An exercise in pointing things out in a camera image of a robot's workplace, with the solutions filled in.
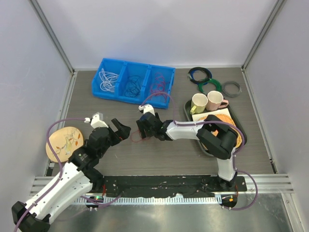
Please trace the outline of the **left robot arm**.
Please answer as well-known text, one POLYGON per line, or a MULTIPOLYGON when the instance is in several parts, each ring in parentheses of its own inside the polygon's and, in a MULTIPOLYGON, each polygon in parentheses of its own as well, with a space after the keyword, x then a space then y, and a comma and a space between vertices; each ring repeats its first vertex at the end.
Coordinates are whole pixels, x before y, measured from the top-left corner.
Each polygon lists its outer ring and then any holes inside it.
POLYGON ((104 177, 95 166, 111 146, 129 137, 131 128, 114 118, 117 130, 113 131, 99 113, 84 118, 84 122, 93 128, 84 144, 74 150, 68 162, 60 164, 59 173, 41 191, 25 203, 17 201, 12 206, 15 231, 46 232, 72 202, 102 189, 104 177))

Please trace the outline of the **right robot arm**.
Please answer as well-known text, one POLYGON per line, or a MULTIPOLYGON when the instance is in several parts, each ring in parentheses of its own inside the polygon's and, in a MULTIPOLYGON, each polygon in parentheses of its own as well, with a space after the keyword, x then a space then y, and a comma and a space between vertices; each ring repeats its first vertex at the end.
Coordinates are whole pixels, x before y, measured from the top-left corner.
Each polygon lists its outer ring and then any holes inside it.
POLYGON ((136 121, 141 137, 155 137, 160 141, 179 139, 197 140, 209 154, 217 159, 219 188, 228 191, 235 184, 237 171, 233 165, 233 153, 237 144, 237 132, 215 115, 195 122, 162 122, 158 114, 145 113, 136 121))

